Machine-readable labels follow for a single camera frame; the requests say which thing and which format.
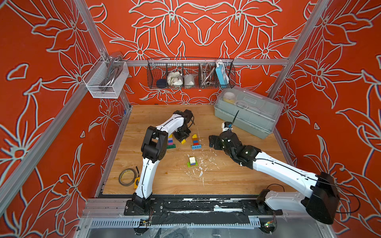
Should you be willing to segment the light blue long lego brick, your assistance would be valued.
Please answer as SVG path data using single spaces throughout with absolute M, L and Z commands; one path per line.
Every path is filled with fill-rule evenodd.
M 193 150 L 196 150 L 196 149 L 201 149 L 201 145 L 193 145 L 191 148 L 193 149 Z

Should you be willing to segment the lime green lego brick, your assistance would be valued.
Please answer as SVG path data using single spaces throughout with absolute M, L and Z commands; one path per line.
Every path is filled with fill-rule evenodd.
M 190 162 L 187 162 L 187 167 L 188 168 L 191 168 L 191 167 L 194 167 L 194 166 L 198 166 L 198 162 L 195 162 L 194 164 L 191 164 Z

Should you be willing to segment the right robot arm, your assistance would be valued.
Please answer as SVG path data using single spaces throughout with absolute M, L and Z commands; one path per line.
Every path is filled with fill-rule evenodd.
M 322 172 L 307 172 L 277 160 L 259 148 L 243 145 L 231 130 L 209 136 L 209 146 L 222 150 L 234 162 L 270 175 L 291 186 L 296 192 L 265 190 L 264 203 L 272 210 L 306 212 L 315 220 L 331 225 L 334 222 L 340 196 L 334 178 Z

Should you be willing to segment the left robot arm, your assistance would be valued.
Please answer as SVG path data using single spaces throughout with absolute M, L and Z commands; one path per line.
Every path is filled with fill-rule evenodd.
M 143 165 L 140 181 L 132 198 L 138 207 L 147 209 L 149 206 L 155 173 L 166 154 L 169 135 L 172 134 L 180 142 L 188 138 L 191 132 L 188 124 L 193 124 L 193 118 L 192 111 L 177 110 L 167 121 L 147 128 L 141 146 Z

